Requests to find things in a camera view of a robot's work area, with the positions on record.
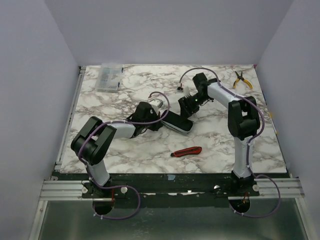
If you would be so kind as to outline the black grey umbrella case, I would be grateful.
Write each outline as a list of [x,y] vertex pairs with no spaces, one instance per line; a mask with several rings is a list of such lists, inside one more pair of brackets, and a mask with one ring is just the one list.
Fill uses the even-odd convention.
[[182,135],[188,135],[194,126],[191,120],[183,118],[172,111],[165,110],[161,117],[164,117],[161,122],[165,127]]

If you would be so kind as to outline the red black utility knife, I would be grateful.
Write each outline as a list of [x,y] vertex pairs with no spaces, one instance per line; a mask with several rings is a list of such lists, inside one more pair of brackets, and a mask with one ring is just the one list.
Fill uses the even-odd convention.
[[188,147],[185,149],[174,151],[170,154],[170,156],[175,158],[180,158],[188,155],[199,155],[201,152],[202,152],[202,147],[193,146],[193,147]]

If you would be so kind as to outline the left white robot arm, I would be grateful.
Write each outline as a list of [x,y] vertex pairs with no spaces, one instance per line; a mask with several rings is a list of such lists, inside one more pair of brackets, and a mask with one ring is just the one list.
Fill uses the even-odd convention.
[[103,161],[112,140],[119,138],[135,138],[146,130],[158,131],[163,124],[159,121],[160,107],[163,101],[155,99],[150,102],[141,101],[133,114],[124,121],[103,123],[92,116],[72,140],[70,148],[81,157],[88,175],[100,186],[110,179]]

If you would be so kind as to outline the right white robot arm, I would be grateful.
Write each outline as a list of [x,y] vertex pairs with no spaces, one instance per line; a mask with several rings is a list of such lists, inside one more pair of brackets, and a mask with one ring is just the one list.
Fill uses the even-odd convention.
[[215,100],[227,108],[227,127],[234,137],[234,166],[232,173],[238,179],[246,179],[252,175],[253,139],[264,129],[262,112],[257,108],[256,99],[252,96],[237,95],[225,88],[218,78],[207,79],[204,73],[196,74],[192,79],[197,93],[187,94],[178,100],[180,116],[189,118],[200,109],[200,105]]

